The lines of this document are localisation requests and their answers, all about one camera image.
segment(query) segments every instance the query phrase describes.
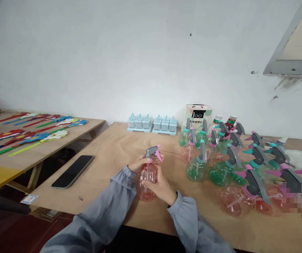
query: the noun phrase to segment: bottle with red liquid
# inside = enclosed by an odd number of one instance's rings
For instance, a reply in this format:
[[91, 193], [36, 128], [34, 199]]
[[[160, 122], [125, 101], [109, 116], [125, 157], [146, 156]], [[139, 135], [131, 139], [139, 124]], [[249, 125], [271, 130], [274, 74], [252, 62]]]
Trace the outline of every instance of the bottle with red liquid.
[[227, 137], [229, 135], [229, 130], [231, 130], [231, 128], [234, 126], [235, 121], [238, 117], [237, 116], [229, 116], [229, 119], [226, 122], [226, 126], [228, 128], [228, 132], [225, 134], [225, 137]]
[[182, 160], [185, 163], [190, 162], [193, 158], [197, 157], [200, 154], [200, 151], [196, 147], [196, 132], [194, 131], [193, 127], [191, 127], [191, 133], [189, 136], [191, 137], [191, 139], [188, 143], [185, 144], [184, 148], [181, 151]]
[[140, 169], [137, 183], [137, 195], [141, 201], [149, 202], [157, 196], [146, 186], [142, 185], [143, 180], [148, 180], [151, 183], [157, 183], [158, 168], [152, 163], [151, 155], [155, 154], [160, 161], [163, 161], [159, 154], [160, 145], [153, 146], [146, 150], [145, 158], [150, 158], [149, 163], [146, 163]]
[[249, 185], [222, 189], [219, 203], [223, 210], [232, 216], [243, 218], [255, 208], [256, 198], [261, 197], [267, 204], [271, 204], [259, 175], [250, 165], [246, 165], [246, 171], [235, 173], [245, 178]]
[[280, 170], [265, 171], [268, 174], [283, 178], [286, 183], [281, 186], [274, 184], [265, 185], [268, 198], [271, 200], [272, 205], [267, 205], [263, 200], [256, 201], [256, 210], [268, 216], [281, 216], [283, 193], [301, 193], [302, 192], [302, 179], [290, 169], [287, 164], [281, 164]]

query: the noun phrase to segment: green spray bottle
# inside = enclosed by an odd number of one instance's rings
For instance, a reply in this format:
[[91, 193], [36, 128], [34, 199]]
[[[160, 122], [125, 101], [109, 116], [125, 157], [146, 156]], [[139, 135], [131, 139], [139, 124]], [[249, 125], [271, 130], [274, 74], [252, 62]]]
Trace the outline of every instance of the green spray bottle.
[[194, 181], [199, 182], [204, 179], [207, 172], [207, 155], [206, 155], [206, 145], [204, 140], [200, 140], [200, 154], [193, 158], [186, 166], [187, 177]]
[[217, 186], [227, 186], [229, 185], [234, 177], [234, 166], [242, 168], [240, 163], [240, 158], [238, 153], [232, 147], [230, 143], [227, 144], [227, 154], [229, 159], [225, 162], [218, 162], [215, 164], [209, 173], [210, 180]]
[[262, 166], [260, 168], [260, 172], [265, 183], [275, 183], [278, 180], [278, 177], [270, 175], [268, 173], [265, 173], [263, 175], [263, 171], [279, 170], [280, 165], [283, 163], [286, 163], [291, 167], [295, 168], [295, 166], [291, 163], [289, 156], [279, 146], [275, 146], [271, 149], [265, 150], [264, 153], [270, 153], [275, 156], [275, 159], [269, 161], [270, 166]]
[[200, 149], [200, 140], [203, 140], [204, 143], [207, 143], [207, 134], [206, 134], [206, 131], [207, 131], [207, 121], [206, 119], [204, 119], [203, 121], [203, 124], [202, 124], [202, 129], [200, 131], [200, 133], [197, 134], [196, 136], [196, 139], [197, 139], [197, 143], [196, 143], [196, 147], [197, 149]]
[[[262, 171], [261, 168], [265, 168], [266, 166], [270, 167], [269, 160], [266, 154], [262, 151], [262, 149], [258, 145], [253, 143], [252, 146], [253, 147], [251, 149], [243, 151], [243, 153], [251, 154], [255, 157], [255, 159], [251, 160], [250, 162], [242, 162], [241, 165], [242, 167], [245, 167], [245, 165], [249, 164], [257, 172], [260, 178], [262, 178], [265, 175], [265, 173]], [[243, 171], [243, 169], [240, 169], [237, 166], [235, 166], [234, 170]], [[237, 184], [240, 184], [238, 178], [234, 178], [234, 181]]]
[[179, 139], [178, 139], [179, 146], [183, 147], [183, 146], [185, 146], [186, 143], [189, 142], [190, 128], [191, 128], [190, 117], [187, 117], [186, 127], [181, 132]]

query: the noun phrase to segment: white wall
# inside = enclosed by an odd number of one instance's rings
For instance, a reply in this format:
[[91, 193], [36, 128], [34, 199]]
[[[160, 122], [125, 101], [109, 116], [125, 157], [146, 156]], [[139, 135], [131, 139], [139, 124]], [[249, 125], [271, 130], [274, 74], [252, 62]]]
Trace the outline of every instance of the white wall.
[[202, 103], [248, 132], [302, 138], [302, 82], [262, 76], [300, 4], [0, 0], [0, 107], [181, 123]]

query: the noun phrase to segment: person's left hand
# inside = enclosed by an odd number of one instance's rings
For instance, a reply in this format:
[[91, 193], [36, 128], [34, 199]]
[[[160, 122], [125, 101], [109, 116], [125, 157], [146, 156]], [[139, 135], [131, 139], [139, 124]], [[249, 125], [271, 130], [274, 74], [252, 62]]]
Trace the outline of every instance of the person's left hand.
[[[162, 155], [162, 151], [159, 150], [160, 157], [162, 160], [164, 160], [164, 155]], [[152, 158], [152, 163], [153, 164], [158, 164], [161, 161], [158, 159], [158, 157], [154, 154], [151, 155]], [[143, 164], [146, 164], [150, 161], [149, 158], [145, 158], [145, 154], [140, 155], [135, 162], [132, 164], [128, 165], [127, 167], [134, 173], [138, 173], [140, 168], [142, 167]]]

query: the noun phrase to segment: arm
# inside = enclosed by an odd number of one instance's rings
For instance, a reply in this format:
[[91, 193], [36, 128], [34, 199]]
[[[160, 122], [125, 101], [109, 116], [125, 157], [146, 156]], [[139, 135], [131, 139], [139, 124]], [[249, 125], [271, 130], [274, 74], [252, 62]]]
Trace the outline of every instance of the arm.
[[234, 250], [207, 224], [198, 213], [196, 202], [190, 197], [183, 197], [171, 189], [158, 166], [157, 183], [144, 180], [143, 185], [151, 189], [161, 200], [169, 204], [170, 213], [180, 241], [187, 253], [194, 252], [234, 252]]
[[177, 200], [168, 212], [186, 252], [234, 252], [198, 213], [195, 200], [183, 197], [180, 192], [177, 194]]
[[116, 236], [136, 195], [135, 173], [127, 166], [66, 228], [51, 238], [41, 252], [98, 252]]

